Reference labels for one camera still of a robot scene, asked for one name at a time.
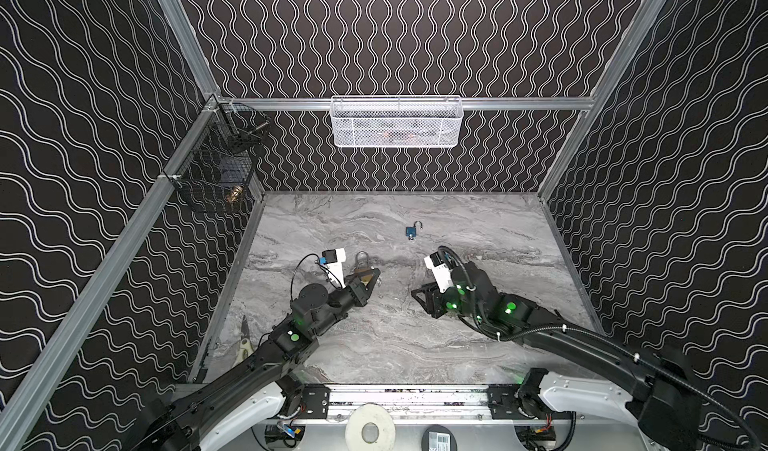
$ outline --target metal beam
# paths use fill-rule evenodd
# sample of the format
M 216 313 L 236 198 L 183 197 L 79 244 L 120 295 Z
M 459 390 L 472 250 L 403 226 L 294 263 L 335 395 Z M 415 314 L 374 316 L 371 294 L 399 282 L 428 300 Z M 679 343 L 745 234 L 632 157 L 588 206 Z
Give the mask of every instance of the metal beam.
M 228 98 L 258 111 L 330 111 L 330 98 Z M 592 98 L 462 98 L 465 111 L 590 110 Z
M 216 84 L 214 74 L 210 72 L 208 60 L 203 54 L 203 49 L 200 48 L 200 42 L 197 41 L 197 35 L 192 28 L 187 12 L 184 11 L 181 0 L 158 0 L 158 3 L 163 9 L 168 25 L 176 35 L 181 54 L 187 60 L 200 92 L 206 97 L 220 96 L 219 86 Z
M 568 250 L 568 247 L 565 245 L 565 242 L 563 241 L 563 237 L 560 234 L 558 225 L 557 223 L 554 222 L 554 217 L 552 216 L 552 213 L 549 211 L 549 207 L 547 206 L 547 204 L 543 201 L 541 201 L 541 203 L 542 203 L 542 211 L 544 213 L 544 217 L 547 219 L 547 223 L 549 224 L 549 229 L 552 230 L 552 235 L 554 235 L 555 242 L 558 243 L 558 247 L 560 248 L 560 254 L 563 257 L 563 261 L 565 261 L 565 267 L 568 268 L 568 273 L 571 274 L 571 280 L 573 281 L 574 286 L 578 290 L 578 295 L 581 298 L 581 303 L 584 305 L 584 309 L 587 310 L 589 321 L 592 323 L 592 327 L 594 328 L 595 331 L 605 335 L 605 330 L 603 329 L 603 325 L 600 323 L 598 312 L 594 310 L 592 301 L 589 299 L 589 293 L 587 292 L 587 288 L 584 287 L 584 283 L 581 282 L 581 274 L 576 269 L 576 265 L 574 264 L 574 261 L 571 258 L 571 252 Z
M 209 100 L 197 116 L 168 161 L 165 171 L 169 175 L 178 171 L 178 166 L 205 130 L 215 106 L 215 99 Z M 165 176 L 155 180 L 62 323 L 45 344 L 32 369 L 0 413 L 0 449 L 3 451 L 18 451 L 24 444 L 173 192 L 174 186 Z
M 592 92 L 594 105 L 589 112 L 581 113 L 579 119 L 574 123 L 573 129 L 565 139 L 565 143 L 560 149 L 558 156 L 554 159 L 552 167 L 549 168 L 549 173 L 544 178 L 542 186 L 539 188 L 538 195 L 545 202 L 549 201 L 554 188 L 560 182 L 560 178 L 566 169 L 568 169 L 571 159 L 581 146 L 581 142 L 586 138 L 594 121 L 602 112 L 606 101 L 613 94 L 665 3 L 667 3 L 667 0 L 643 0 L 640 3 L 632 23 L 629 24 L 627 31 L 622 36 L 616 51 L 614 51 L 610 61 L 605 66 L 605 71 L 600 77 L 598 85 L 595 86 Z
M 235 295 L 237 289 L 237 283 L 240 282 L 240 276 L 243 275 L 243 268 L 245 267 L 246 259 L 248 258 L 248 252 L 250 251 L 250 245 L 254 242 L 256 236 L 256 230 L 259 227 L 261 216 L 264 214 L 264 201 L 257 201 L 254 205 L 254 209 L 251 210 L 250 218 L 248 218 L 248 224 L 243 231 L 243 237 L 240 239 L 240 246 L 237 247 L 237 253 L 235 253 L 235 259 L 232 261 L 230 272 L 226 275 L 226 281 L 221 288 L 219 294 L 219 301 L 216 303 L 216 310 L 214 315 L 211 316 L 208 323 L 208 329 L 205 332 L 201 348 L 197 352 L 192 370 L 190 371 L 189 381 L 192 383 L 197 377 L 197 373 L 203 366 L 203 358 L 207 354 L 207 351 L 212 342 L 219 336 L 221 328 L 224 326 L 224 320 L 230 310 L 230 304 L 232 304 L 232 298 Z

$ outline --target black wire basket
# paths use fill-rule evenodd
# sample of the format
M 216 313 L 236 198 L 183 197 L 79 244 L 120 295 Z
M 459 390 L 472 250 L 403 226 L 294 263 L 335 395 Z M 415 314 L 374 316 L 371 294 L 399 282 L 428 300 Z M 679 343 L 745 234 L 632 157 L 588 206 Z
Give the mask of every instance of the black wire basket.
M 182 165 L 183 172 L 171 177 L 179 196 L 193 211 L 231 214 L 251 210 L 256 151 L 270 127 L 270 121 L 262 117 L 247 128 L 216 118 L 208 123 Z

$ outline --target blue padlock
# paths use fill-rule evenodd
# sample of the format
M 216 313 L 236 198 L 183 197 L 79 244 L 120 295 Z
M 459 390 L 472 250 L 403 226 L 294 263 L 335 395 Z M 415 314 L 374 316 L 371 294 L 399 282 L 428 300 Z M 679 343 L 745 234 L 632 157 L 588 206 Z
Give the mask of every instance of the blue padlock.
M 416 224 L 418 224 L 421 229 L 424 229 L 422 222 L 414 222 L 413 226 L 406 226 L 406 236 L 408 236 L 409 241 L 416 237 Z

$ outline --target white mesh basket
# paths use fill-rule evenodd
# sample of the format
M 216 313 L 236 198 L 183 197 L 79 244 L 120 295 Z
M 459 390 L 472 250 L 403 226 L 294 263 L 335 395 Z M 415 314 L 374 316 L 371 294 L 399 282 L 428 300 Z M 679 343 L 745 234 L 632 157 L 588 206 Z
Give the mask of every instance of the white mesh basket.
M 336 146 L 452 148 L 464 110 L 458 96 L 333 96 Z

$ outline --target patterned wall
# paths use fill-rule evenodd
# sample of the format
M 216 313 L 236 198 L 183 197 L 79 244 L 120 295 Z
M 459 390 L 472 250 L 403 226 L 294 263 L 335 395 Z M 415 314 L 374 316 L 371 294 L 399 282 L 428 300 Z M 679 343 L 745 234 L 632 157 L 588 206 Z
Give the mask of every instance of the patterned wall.
M 235 123 L 254 116 L 236 109 Z M 466 112 L 450 149 L 337 148 L 327 112 L 271 114 L 256 168 L 267 190 L 536 192 L 578 112 Z
M 154 0 L 0 0 L 0 409 L 197 116 Z
M 669 0 L 550 201 L 608 334 L 682 347 L 763 443 L 767 63 L 768 0 Z
M 187 381 L 247 221 L 174 194 L 24 449 L 120 449 L 139 411 Z
M 586 96 L 640 0 L 182 0 L 226 96 Z

